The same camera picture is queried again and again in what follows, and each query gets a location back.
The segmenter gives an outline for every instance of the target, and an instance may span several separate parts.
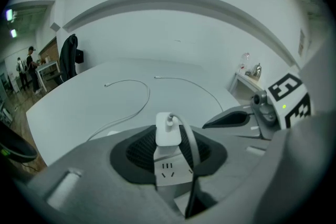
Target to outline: black mesh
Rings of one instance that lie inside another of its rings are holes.
[[[127,159],[137,167],[154,174],[154,152],[156,150],[155,130],[129,145]]]
[[[184,127],[182,125],[180,125],[180,133],[181,133],[181,138],[182,138],[182,142],[180,144],[180,150],[181,150],[184,158],[188,162],[190,168],[193,169],[194,168],[194,163],[193,163],[193,157],[191,155],[189,140],[188,140],[187,134],[184,130]],[[211,149],[207,144],[205,144],[204,142],[197,139],[197,133],[195,133],[195,132],[193,132],[193,133],[195,135],[195,139],[196,139],[198,151],[199,151],[199,154],[200,154],[199,156],[200,156],[201,162],[203,162],[210,157]]]

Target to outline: white cable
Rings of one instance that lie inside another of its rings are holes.
[[[146,88],[147,88],[147,101],[146,101],[146,103],[142,106],[142,108],[141,108],[140,110],[138,110],[138,111],[135,112],[134,114],[129,115],[129,116],[126,116],[126,117],[121,118],[121,119],[118,119],[118,120],[115,120],[115,121],[111,121],[111,122],[109,122],[109,123],[103,125],[101,128],[99,128],[98,130],[96,130],[92,135],[90,135],[90,137],[86,140],[86,142],[89,141],[90,139],[92,139],[94,136],[96,136],[96,135],[97,135],[98,133],[100,133],[101,131],[105,130],[106,128],[115,126],[115,125],[117,125],[117,124],[119,124],[119,123],[122,123],[122,122],[124,122],[124,121],[130,120],[131,118],[135,117],[135,116],[138,115],[138,114],[145,108],[145,106],[147,105],[147,103],[148,103],[148,101],[149,101],[149,98],[150,98],[150,96],[151,96],[151,89],[148,87],[148,85],[147,85],[146,83],[144,83],[144,82],[142,82],[142,81],[139,81],[139,80],[133,80],[133,79],[125,79],[125,80],[120,80],[120,81],[116,81],[116,82],[113,82],[113,83],[106,83],[104,86],[105,86],[105,87],[109,87],[109,86],[111,86],[111,85],[113,85],[113,84],[116,84],[116,83],[119,83],[119,82],[123,82],[123,81],[136,81],[136,82],[139,82],[139,83],[145,85]]]
[[[194,169],[196,165],[200,164],[201,158],[200,158],[200,153],[198,151],[198,146],[196,142],[195,135],[193,131],[190,128],[190,125],[187,123],[187,121],[179,115],[176,115],[175,113],[170,113],[168,116],[168,120],[172,120],[173,117],[177,117],[181,122],[184,127],[185,133],[187,134],[189,145],[190,145],[190,150],[191,150],[191,156],[193,158],[193,164],[194,164]]]
[[[179,80],[185,80],[185,81],[187,81],[187,82],[190,82],[190,83],[192,83],[193,85],[196,85],[196,86],[200,87],[201,89],[203,89],[204,91],[206,91],[208,94],[210,94],[210,95],[216,100],[216,102],[218,103],[219,107],[221,108],[221,111],[222,111],[222,112],[224,111],[223,108],[222,108],[222,106],[221,106],[221,104],[220,104],[220,102],[217,100],[217,98],[214,97],[214,95],[213,95],[212,93],[208,92],[208,91],[205,90],[202,86],[198,85],[198,84],[195,83],[195,82],[192,82],[192,81],[187,80],[187,79],[171,78],[171,77],[159,77],[159,76],[155,76],[154,79],[179,79]]]

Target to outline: sticker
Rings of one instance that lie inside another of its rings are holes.
[[[302,81],[292,74],[285,75],[282,79],[268,88],[274,99],[278,102],[286,97],[302,84]]]
[[[310,98],[306,94],[301,101],[285,116],[286,128],[294,126],[298,121],[311,115]]]

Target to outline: person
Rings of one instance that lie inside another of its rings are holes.
[[[27,76],[26,76],[27,67],[21,61],[20,57],[17,58],[16,71],[19,72],[23,90],[24,91],[26,90],[26,86],[29,89],[29,84],[28,84],[28,80],[27,80]]]
[[[32,81],[33,81],[34,94],[38,94],[42,90],[42,88],[41,89],[39,88],[37,75],[35,73],[35,69],[38,67],[38,65],[37,65],[37,63],[35,63],[33,61],[32,57],[31,57],[33,51],[34,51],[34,47],[30,46],[29,49],[28,49],[27,65],[28,65],[29,75],[30,75],[30,77],[32,78]]]

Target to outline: black cord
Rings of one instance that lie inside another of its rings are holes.
[[[38,170],[36,170],[35,168],[33,168],[33,167],[31,167],[31,166],[29,166],[29,165],[25,165],[25,164],[23,164],[23,163],[21,163],[23,166],[26,166],[26,167],[28,167],[28,168],[31,168],[31,169],[33,169],[33,170],[35,170],[36,172],[39,172]]]

